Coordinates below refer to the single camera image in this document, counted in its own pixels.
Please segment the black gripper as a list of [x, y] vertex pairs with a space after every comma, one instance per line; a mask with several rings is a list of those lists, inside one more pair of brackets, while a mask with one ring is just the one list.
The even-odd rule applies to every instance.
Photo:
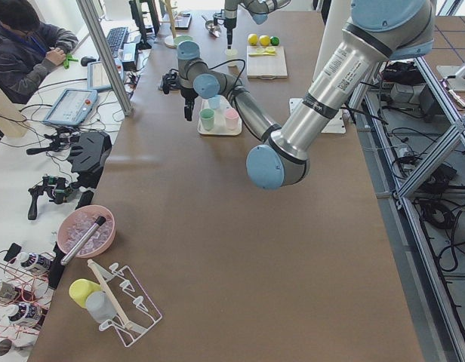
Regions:
[[236, 27], [235, 17], [224, 17], [223, 25], [226, 29], [227, 49], [230, 50], [233, 46], [233, 30]]
[[184, 98], [184, 118], [187, 121], [192, 120], [193, 107], [197, 98], [197, 93], [194, 88], [182, 87], [180, 89], [180, 94]]

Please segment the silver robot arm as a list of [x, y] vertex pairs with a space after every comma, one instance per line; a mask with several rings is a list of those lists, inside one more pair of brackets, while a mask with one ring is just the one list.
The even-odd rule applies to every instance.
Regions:
[[256, 24], [260, 25], [267, 20], [269, 14], [289, 4], [289, 0], [226, 0], [220, 14], [226, 29], [227, 49], [231, 49], [233, 46], [233, 30], [237, 26], [238, 8], [240, 6], [251, 15]]
[[184, 115], [192, 118], [196, 97], [226, 97], [262, 143], [246, 159], [251, 181], [262, 189], [300, 182], [309, 172], [308, 149], [374, 66], [422, 57], [433, 46], [435, 1], [353, 1], [342, 42], [284, 125], [260, 107], [240, 80], [210, 69], [199, 45], [177, 46]]

